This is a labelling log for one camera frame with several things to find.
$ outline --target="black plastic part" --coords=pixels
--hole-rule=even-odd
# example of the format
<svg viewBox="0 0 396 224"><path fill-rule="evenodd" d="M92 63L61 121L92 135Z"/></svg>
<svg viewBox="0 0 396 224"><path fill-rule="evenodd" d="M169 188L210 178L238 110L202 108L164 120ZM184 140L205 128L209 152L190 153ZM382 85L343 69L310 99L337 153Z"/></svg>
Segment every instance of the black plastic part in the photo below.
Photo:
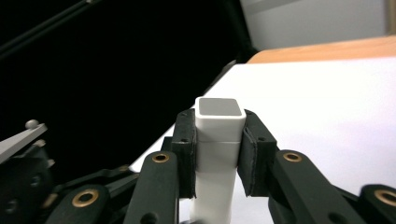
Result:
<svg viewBox="0 0 396 224"><path fill-rule="evenodd" d="M260 118L252 111L245 112L247 119L239 151L238 174L247 196L268 196L264 180L270 172L267 167L274 161L279 148Z"/></svg>
<svg viewBox="0 0 396 224"><path fill-rule="evenodd" d="M44 147L40 147L38 145L30 145L26 150L20 150L14 157L17 158L39 158L44 161L48 161L50 158L47 154L46 149Z"/></svg>
<svg viewBox="0 0 396 224"><path fill-rule="evenodd" d="M46 224L59 223L84 223L84 224L105 224L110 219L110 213L106 210L109 193L107 188L101 185L85 185L68 193L61 203L52 211Z"/></svg>
<svg viewBox="0 0 396 224"><path fill-rule="evenodd" d="M122 165L112 170L102 169L95 173L84 175L64 184L57 185L54 191L58 193L69 189L76 189L87 184L107 185L113 181L117 181L133 174L134 172L128 169L128 165Z"/></svg>
<svg viewBox="0 0 396 224"><path fill-rule="evenodd" d="M138 177L139 174L133 174L106 185L110 193L108 207L112 211L113 217L120 217L124 207L131 201Z"/></svg>
<svg viewBox="0 0 396 224"><path fill-rule="evenodd" d="M179 197L195 197L195 110L184 110L177 114L170 150L177 155Z"/></svg>
<svg viewBox="0 0 396 224"><path fill-rule="evenodd" d="M282 203L274 200L273 197L268 197L268 208L270 209L271 217L275 224L294 224L296 217L293 212Z"/></svg>
<svg viewBox="0 0 396 224"><path fill-rule="evenodd" d="M163 144L161 145L161 151L171 151L172 150L172 137L165 136L163 138Z"/></svg>
<svg viewBox="0 0 396 224"><path fill-rule="evenodd" d="M278 151L274 176L289 201L297 223L365 223L304 154L292 150Z"/></svg>
<svg viewBox="0 0 396 224"><path fill-rule="evenodd" d="M280 203L282 206L291 210L290 204L288 202L288 199L286 198L285 193L280 187L280 184L277 181L277 179L274 177L274 164L271 163L267 169L268 169L268 173L266 174L264 181L266 187L269 190L268 197L271 197L277 203Z"/></svg>
<svg viewBox="0 0 396 224"><path fill-rule="evenodd" d="M396 223L396 189L385 185L366 185L359 197L361 216L368 223Z"/></svg>
<svg viewBox="0 0 396 224"><path fill-rule="evenodd" d="M30 223L50 194L48 162L12 158L0 164L0 223Z"/></svg>
<svg viewBox="0 0 396 224"><path fill-rule="evenodd" d="M152 152L144 160L124 224L177 224L177 156Z"/></svg>
<svg viewBox="0 0 396 224"><path fill-rule="evenodd" d="M351 192L348 192L344 189L340 189L337 186L334 186L334 187L344 197L344 199L349 203L349 205L351 205L353 207L353 209L355 209L355 211L359 210L359 203L358 203L359 197L358 196L356 196L355 194L352 194Z"/></svg>

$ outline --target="white surface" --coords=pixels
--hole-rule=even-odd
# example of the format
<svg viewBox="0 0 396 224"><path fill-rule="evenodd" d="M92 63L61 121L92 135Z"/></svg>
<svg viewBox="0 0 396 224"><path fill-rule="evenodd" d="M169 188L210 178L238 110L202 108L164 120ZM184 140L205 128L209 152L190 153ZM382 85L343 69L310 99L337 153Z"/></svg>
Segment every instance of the white surface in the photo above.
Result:
<svg viewBox="0 0 396 224"><path fill-rule="evenodd" d="M255 112L280 149L304 153L335 186L396 188L396 57L237 64L206 93ZM172 136L173 127L164 136ZM148 149L161 149L162 138ZM139 171L142 158L131 165ZM266 198L247 198L239 177L231 223L273 223ZM180 222L190 200L180 202Z"/></svg>
<svg viewBox="0 0 396 224"><path fill-rule="evenodd" d="M195 178L197 198L191 201L190 220L200 220L207 224L229 224L236 165L246 113L235 99L232 101L239 115L231 116L230 111L219 108L222 105L229 105L230 99L210 99L212 104L205 105L203 104L205 98L198 97L195 100L195 127L198 140ZM216 107L215 110L219 113L216 116L213 113L211 115L202 113L201 109L205 109L206 106Z"/></svg>
<svg viewBox="0 0 396 224"><path fill-rule="evenodd" d="M387 35L388 0L242 0L258 50Z"/></svg>

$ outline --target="white wall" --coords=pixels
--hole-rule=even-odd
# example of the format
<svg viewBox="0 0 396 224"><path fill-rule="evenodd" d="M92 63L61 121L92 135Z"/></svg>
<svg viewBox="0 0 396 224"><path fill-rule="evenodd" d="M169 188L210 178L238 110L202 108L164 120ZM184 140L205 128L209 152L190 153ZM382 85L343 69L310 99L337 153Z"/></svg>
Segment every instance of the white wall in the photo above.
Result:
<svg viewBox="0 0 396 224"><path fill-rule="evenodd" d="M386 35L388 0L241 0L258 50Z"/></svg>

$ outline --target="white table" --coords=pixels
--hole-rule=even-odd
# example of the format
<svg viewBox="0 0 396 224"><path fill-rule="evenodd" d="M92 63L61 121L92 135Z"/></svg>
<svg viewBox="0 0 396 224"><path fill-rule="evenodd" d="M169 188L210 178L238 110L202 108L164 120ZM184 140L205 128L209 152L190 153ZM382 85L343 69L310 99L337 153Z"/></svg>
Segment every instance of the white table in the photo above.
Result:
<svg viewBox="0 0 396 224"><path fill-rule="evenodd" d="M205 97L236 99L261 118L280 149L304 153L341 189L359 195L366 184L396 188L396 57L237 64ZM173 128L130 168L139 172ZM247 198L237 177L232 224L274 223L267 203ZM180 222L189 219L189 206L180 201Z"/></svg>

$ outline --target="white rectangular object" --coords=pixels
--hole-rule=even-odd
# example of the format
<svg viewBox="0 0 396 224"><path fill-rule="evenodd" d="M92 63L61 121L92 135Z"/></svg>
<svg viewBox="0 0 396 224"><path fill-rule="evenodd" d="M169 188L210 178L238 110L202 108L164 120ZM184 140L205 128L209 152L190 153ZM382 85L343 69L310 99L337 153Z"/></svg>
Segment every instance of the white rectangular object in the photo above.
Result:
<svg viewBox="0 0 396 224"><path fill-rule="evenodd" d="M235 99L198 97L195 100L196 198L191 221L229 224L246 113Z"/></svg>

